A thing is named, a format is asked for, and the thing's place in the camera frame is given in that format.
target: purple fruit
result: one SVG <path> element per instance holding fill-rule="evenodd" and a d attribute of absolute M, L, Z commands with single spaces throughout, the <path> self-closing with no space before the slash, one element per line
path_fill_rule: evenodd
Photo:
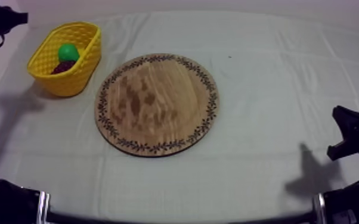
<path fill-rule="evenodd" d="M 51 74 L 59 74 L 64 71 L 67 71 L 72 68 L 72 66 L 74 66 L 75 62 L 76 61 L 62 61 L 58 64 L 58 66 L 53 70 Z"/>

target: dark spot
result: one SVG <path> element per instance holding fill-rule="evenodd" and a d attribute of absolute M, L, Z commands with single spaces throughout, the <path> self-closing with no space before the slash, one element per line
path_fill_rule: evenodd
<path fill-rule="evenodd" d="M 166 111 L 163 110 L 162 113 L 160 114 L 160 120 L 164 120 L 164 118 L 166 117 Z"/>
<path fill-rule="evenodd" d="M 158 126 L 160 122 L 159 122 L 159 116 L 157 114 L 153 115 L 153 120 L 154 120 L 154 124 Z"/>
<path fill-rule="evenodd" d="M 122 85 L 122 86 L 126 86 L 127 83 L 128 83 L 128 78 L 127 78 L 126 76 L 124 76 L 124 77 L 122 78 L 121 85 Z"/>
<path fill-rule="evenodd" d="M 171 112 L 171 120 L 175 120 L 177 116 L 178 116 L 178 112 L 176 110 Z"/>
<path fill-rule="evenodd" d="M 128 95 L 128 98 L 132 98 L 132 96 L 135 94 L 134 91 L 132 91 L 130 86 L 126 87 L 126 94 Z"/>
<path fill-rule="evenodd" d="M 119 105 L 118 105 L 118 108 L 119 108 L 120 110 L 126 108 L 126 100 L 125 100 L 125 99 L 121 99 L 121 100 L 120 100 L 120 103 L 119 103 Z"/>
<path fill-rule="evenodd" d="M 138 117 L 141 111 L 141 101 L 137 94 L 134 94 L 131 99 L 131 111 L 135 117 Z"/>
<path fill-rule="evenodd" d="M 145 83 L 145 80 L 142 79 L 141 81 L 142 81 L 142 91 L 146 91 L 147 90 L 147 85 Z"/>
<path fill-rule="evenodd" d="M 115 120 L 117 122 L 118 125 L 121 125 L 122 119 L 119 116 L 117 116 L 115 113 L 113 113 L 112 118 L 113 118 L 113 120 Z"/>
<path fill-rule="evenodd" d="M 152 103 L 154 102 L 154 100 L 156 99 L 154 94 L 147 94 L 146 98 L 145 98 L 145 103 L 148 105 L 152 105 Z"/>

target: wood grain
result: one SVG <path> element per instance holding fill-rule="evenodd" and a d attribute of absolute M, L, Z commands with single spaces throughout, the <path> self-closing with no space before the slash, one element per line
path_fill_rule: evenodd
<path fill-rule="evenodd" d="M 95 119 L 101 134 L 132 155 L 160 157 L 195 144 L 219 108 L 216 84 L 191 59 L 151 54 L 118 67 L 100 87 Z"/>

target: black cable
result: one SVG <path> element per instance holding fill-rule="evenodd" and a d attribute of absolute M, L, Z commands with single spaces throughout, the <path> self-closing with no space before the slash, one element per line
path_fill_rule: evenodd
<path fill-rule="evenodd" d="M 120 222 L 120 221 L 90 219 L 87 217 L 77 217 L 67 214 L 54 213 L 52 211 L 49 211 L 47 213 L 46 221 L 56 224 L 117 224 L 117 223 L 140 224 L 136 222 Z"/>
<path fill-rule="evenodd" d="M 56 223 L 56 224 L 141 224 L 139 222 L 120 222 L 120 221 L 106 221 L 106 220 L 97 220 L 89 219 L 85 217 L 74 217 L 66 214 L 59 214 L 49 211 L 47 214 L 47 222 Z M 273 219 L 264 219 L 256 221 L 246 221 L 246 222 L 231 222 L 230 224 L 300 224 L 300 223 L 310 223 L 315 224 L 315 214 L 313 212 L 299 214 L 288 217 L 279 217 Z"/>

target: white wall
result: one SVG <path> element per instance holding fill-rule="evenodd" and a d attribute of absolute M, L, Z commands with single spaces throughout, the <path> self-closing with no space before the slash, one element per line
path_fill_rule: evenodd
<path fill-rule="evenodd" d="M 305 18 L 359 30 L 359 0 L 18 0 L 39 26 L 99 15 L 163 10 L 232 10 Z"/>

